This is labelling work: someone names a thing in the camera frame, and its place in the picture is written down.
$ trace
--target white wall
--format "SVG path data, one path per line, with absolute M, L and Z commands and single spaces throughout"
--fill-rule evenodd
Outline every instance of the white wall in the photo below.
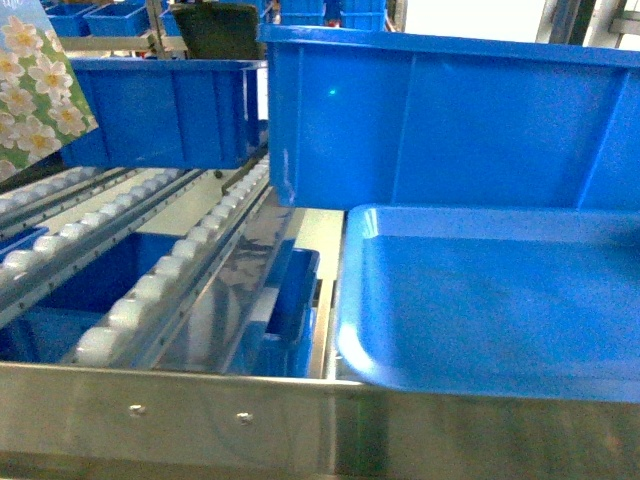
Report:
M 409 0 L 407 33 L 534 42 L 544 0 Z

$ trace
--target flower pattern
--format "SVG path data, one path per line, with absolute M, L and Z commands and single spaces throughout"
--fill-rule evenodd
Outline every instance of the flower pattern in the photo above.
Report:
M 54 51 L 58 53 L 64 52 L 60 39 L 54 30 L 47 30 L 44 34 L 47 36 L 47 39 L 49 39 L 49 42 L 51 42 L 51 48 L 53 48 Z
M 15 125 L 18 148 L 29 153 L 29 162 L 36 162 L 62 147 L 55 130 L 43 124 L 33 115 L 24 123 Z
M 9 25 L 2 27 L 5 43 L 19 57 L 31 57 L 40 51 L 43 42 L 34 25 L 22 23 L 11 15 Z
M 0 160 L 0 182 L 18 173 L 18 169 L 9 160 Z
M 7 112 L 0 112 L 0 145 L 4 148 L 13 148 L 15 143 L 15 131 L 13 126 L 16 119 Z
M 40 57 L 35 67 L 29 67 L 29 76 L 36 81 L 36 92 L 49 95 L 52 102 L 71 95 L 69 87 L 73 79 L 60 61 L 52 62 L 47 57 Z
M 36 110 L 33 96 L 25 89 L 12 83 L 0 85 L 0 100 L 2 100 L 13 115 L 29 115 Z
M 18 12 L 4 17 L 1 26 L 0 179 L 97 127 L 42 9 L 24 7 L 24 16 Z
M 65 135 L 79 137 L 87 128 L 82 121 L 83 115 L 80 109 L 66 98 L 61 103 L 53 104 L 53 108 L 49 110 L 49 116 L 56 121 L 58 130 Z
M 24 67 L 19 62 L 20 59 L 15 53 L 0 51 L 0 80 L 18 83 L 24 75 Z

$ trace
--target blue plastic bin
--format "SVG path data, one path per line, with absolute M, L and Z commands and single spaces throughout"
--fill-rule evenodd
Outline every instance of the blue plastic bin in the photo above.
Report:
M 385 13 L 342 13 L 342 26 L 356 30 L 382 32 L 386 19 Z
M 285 205 L 640 208 L 640 53 L 262 25 Z
M 0 330 L 0 360 L 60 360 L 176 240 L 150 234 L 127 237 Z
M 294 249 L 253 374 L 305 378 L 311 358 L 318 252 Z
M 640 214 L 359 207 L 337 345 L 372 383 L 640 403 Z
M 29 250 L 42 235 L 49 229 L 47 227 L 33 227 L 14 235 L 6 240 L 0 240 L 0 263 L 14 250 Z
M 47 16 L 60 37 L 85 37 L 89 35 L 89 25 L 84 15 L 95 10 L 93 4 L 58 4 L 47 8 Z
M 324 25 L 324 0 L 281 0 L 281 25 Z
M 100 128 L 69 166 L 238 168 L 258 148 L 260 61 L 74 59 Z
M 340 0 L 345 13 L 385 13 L 387 0 Z
M 165 11 L 160 15 L 160 19 L 162 20 L 162 24 L 164 25 L 164 31 L 170 37 L 181 37 L 180 29 L 178 28 L 178 24 L 176 22 L 173 13 L 169 10 Z
M 136 37 L 151 26 L 146 7 L 134 3 L 105 5 L 84 18 L 96 37 Z

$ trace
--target metal bolt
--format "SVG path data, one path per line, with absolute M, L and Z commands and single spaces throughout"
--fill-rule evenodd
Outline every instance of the metal bolt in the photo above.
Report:
M 253 413 L 242 412 L 236 415 L 240 425 L 247 427 L 253 423 Z
M 147 407 L 144 405 L 131 405 L 129 407 L 129 415 L 135 418 L 140 418 L 147 413 Z

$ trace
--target white flower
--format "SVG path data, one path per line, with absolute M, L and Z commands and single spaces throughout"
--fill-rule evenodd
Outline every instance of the white flower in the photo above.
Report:
M 13 125 L 16 119 L 7 112 L 0 112 L 0 145 L 4 148 L 13 148 L 16 132 Z
M 0 80 L 18 83 L 20 77 L 24 75 L 24 68 L 18 62 L 19 59 L 15 53 L 0 50 Z
M 66 98 L 62 103 L 53 104 L 49 110 L 49 116 L 56 121 L 58 130 L 65 135 L 79 137 L 86 130 L 82 121 L 82 112 Z
M 69 87 L 73 79 L 60 61 L 51 62 L 47 57 L 40 57 L 36 60 L 35 67 L 29 67 L 29 76 L 36 81 L 36 92 L 43 95 L 46 93 L 52 102 L 71 96 Z
M 47 30 L 44 32 L 49 41 L 51 42 L 51 48 L 58 53 L 64 52 L 64 48 L 62 48 L 62 44 L 60 43 L 60 39 L 54 30 Z
M 42 38 L 36 27 L 30 23 L 22 23 L 18 17 L 11 15 L 9 25 L 2 27 L 5 43 L 19 57 L 31 57 L 42 48 Z
M 7 104 L 14 115 L 29 115 L 36 109 L 31 94 L 18 85 L 3 83 L 0 85 L 0 100 Z
M 96 117 L 93 115 L 87 115 L 84 118 L 87 121 L 87 125 L 89 125 L 89 130 L 95 130 L 98 128 L 98 121 L 96 120 Z
M 18 148 L 29 152 L 30 163 L 37 162 L 62 147 L 53 128 L 44 125 L 33 115 L 24 123 L 17 123 L 15 129 L 18 134 Z
M 9 160 L 0 160 L 0 182 L 18 173 L 18 169 Z

